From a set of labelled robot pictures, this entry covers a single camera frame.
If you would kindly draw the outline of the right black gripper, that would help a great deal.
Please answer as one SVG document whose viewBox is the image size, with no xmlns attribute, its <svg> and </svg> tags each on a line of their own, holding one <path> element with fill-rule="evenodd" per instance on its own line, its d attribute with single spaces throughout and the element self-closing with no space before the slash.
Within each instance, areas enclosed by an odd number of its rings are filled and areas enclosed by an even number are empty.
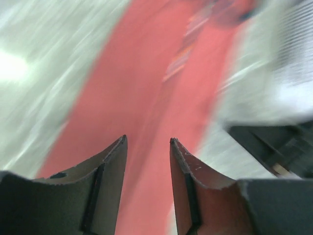
<svg viewBox="0 0 313 235">
<path fill-rule="evenodd" d="M 228 134 L 277 177 L 313 177 L 313 125 L 231 126 Z"/>
</svg>

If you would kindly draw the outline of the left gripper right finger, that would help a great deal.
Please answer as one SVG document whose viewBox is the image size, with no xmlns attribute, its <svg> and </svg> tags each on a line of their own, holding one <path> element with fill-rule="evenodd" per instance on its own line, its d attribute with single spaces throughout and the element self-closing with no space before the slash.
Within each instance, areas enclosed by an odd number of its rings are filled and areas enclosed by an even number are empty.
<svg viewBox="0 0 313 235">
<path fill-rule="evenodd" d="M 313 182 L 231 179 L 170 141 L 170 167 L 180 235 L 310 235 Z"/>
</svg>

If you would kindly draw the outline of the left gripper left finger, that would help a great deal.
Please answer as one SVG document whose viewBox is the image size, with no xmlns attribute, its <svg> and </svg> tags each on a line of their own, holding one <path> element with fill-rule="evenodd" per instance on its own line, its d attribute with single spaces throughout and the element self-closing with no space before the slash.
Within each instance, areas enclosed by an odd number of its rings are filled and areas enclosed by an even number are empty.
<svg viewBox="0 0 313 235">
<path fill-rule="evenodd" d="M 49 178 L 0 173 L 3 235 L 112 235 L 127 160 L 121 136 L 93 157 Z"/>
</svg>

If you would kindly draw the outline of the rust red tank top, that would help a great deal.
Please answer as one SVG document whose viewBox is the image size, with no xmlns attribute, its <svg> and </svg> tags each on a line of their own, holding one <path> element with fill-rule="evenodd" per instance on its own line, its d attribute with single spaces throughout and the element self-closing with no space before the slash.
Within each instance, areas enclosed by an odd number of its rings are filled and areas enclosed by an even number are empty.
<svg viewBox="0 0 313 235">
<path fill-rule="evenodd" d="M 122 135 L 128 157 L 116 234 L 164 235 L 173 203 L 169 140 L 195 149 L 238 25 L 258 0 L 133 0 L 84 85 L 41 176 Z"/>
</svg>

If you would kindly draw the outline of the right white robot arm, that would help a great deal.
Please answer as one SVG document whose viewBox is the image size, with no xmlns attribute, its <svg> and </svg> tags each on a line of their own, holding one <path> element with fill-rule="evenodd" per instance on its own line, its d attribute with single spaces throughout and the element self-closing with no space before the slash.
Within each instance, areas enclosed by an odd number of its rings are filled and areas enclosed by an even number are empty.
<svg viewBox="0 0 313 235">
<path fill-rule="evenodd" d="M 217 112 L 213 166 L 232 178 L 313 175 L 313 3 L 249 28 Z"/>
</svg>

